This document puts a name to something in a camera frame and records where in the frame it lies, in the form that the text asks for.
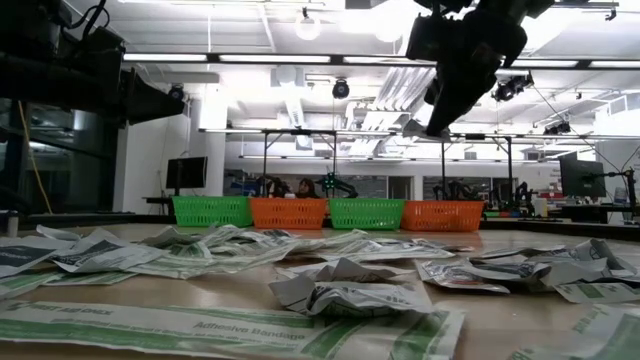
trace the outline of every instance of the computer monitor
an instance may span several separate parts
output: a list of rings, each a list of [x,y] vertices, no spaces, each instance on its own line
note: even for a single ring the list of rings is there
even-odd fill
[[[606,197],[607,189],[602,175],[604,166],[597,161],[579,161],[560,158],[560,176],[564,196]]]
[[[180,195],[180,189],[205,187],[207,178],[207,158],[171,159],[167,166],[167,189],[175,189],[174,195]]]

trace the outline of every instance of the table surface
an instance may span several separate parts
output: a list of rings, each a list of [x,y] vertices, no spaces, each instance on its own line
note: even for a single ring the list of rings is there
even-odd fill
[[[163,225],[130,224],[104,228],[122,239],[142,240]],[[88,234],[91,228],[73,231]],[[203,229],[183,228],[185,232]],[[309,238],[341,233],[336,230],[291,231]],[[520,231],[480,231],[473,234],[376,232],[385,238],[426,238],[457,245],[470,245],[476,252],[520,246],[550,244],[576,245],[586,238]],[[633,243],[609,241],[612,251],[640,266],[640,247]],[[395,266],[412,266],[411,262]],[[254,268],[233,275],[205,275],[189,280],[139,275],[111,286],[40,287],[18,300],[106,303],[129,306],[240,307],[282,310],[267,284],[276,279],[273,266]],[[420,282],[417,274],[399,278],[424,286],[433,304],[467,311],[454,359],[506,359],[520,346],[562,341],[572,326],[590,308],[567,302],[555,293],[492,295],[449,291]],[[181,356],[148,355],[133,351],[98,347],[51,344],[0,343],[0,358],[15,360],[129,360],[192,359]]]

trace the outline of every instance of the ceiling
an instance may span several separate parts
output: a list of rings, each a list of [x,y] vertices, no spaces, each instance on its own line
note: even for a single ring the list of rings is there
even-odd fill
[[[640,1],[617,1],[621,7],[613,21],[604,20],[609,14],[605,9],[551,9],[536,20],[527,19],[523,26],[530,41],[523,56],[640,57]],[[65,2],[81,14],[97,0]],[[255,5],[255,1],[254,5],[244,6],[170,2],[110,0],[107,4],[110,28],[125,39],[130,52],[398,54],[403,45],[402,35],[410,30],[412,19],[418,12],[425,12],[411,0],[388,0],[366,11],[345,10],[345,0],[324,0],[324,7],[309,6],[309,15],[320,21],[320,34],[314,40],[303,40],[296,34],[301,6]],[[305,31],[313,27],[301,26]],[[382,34],[389,29],[393,36]],[[398,39],[381,41],[383,35],[390,38],[397,35]],[[147,65],[143,73],[155,82],[170,82],[167,79],[186,73],[198,74],[203,79],[207,74],[217,73],[228,90],[229,117],[247,120],[273,119],[287,111],[283,95],[271,87],[271,69],[273,66],[160,64]],[[302,90],[301,106],[305,113],[344,114],[349,102],[378,95],[389,73],[389,68],[376,67],[303,66],[303,69],[307,74],[345,77],[351,86],[350,97],[342,101],[333,99],[329,83],[315,83],[313,89]],[[589,124],[593,121],[590,111],[605,104],[604,101],[619,97],[616,94],[620,91],[640,89],[638,72],[534,71],[533,77],[539,93],[529,89],[502,104],[486,95],[458,125],[487,124],[487,129],[496,125],[531,125],[556,111],[570,109],[576,123]],[[421,111],[414,115],[427,120],[429,109]]]

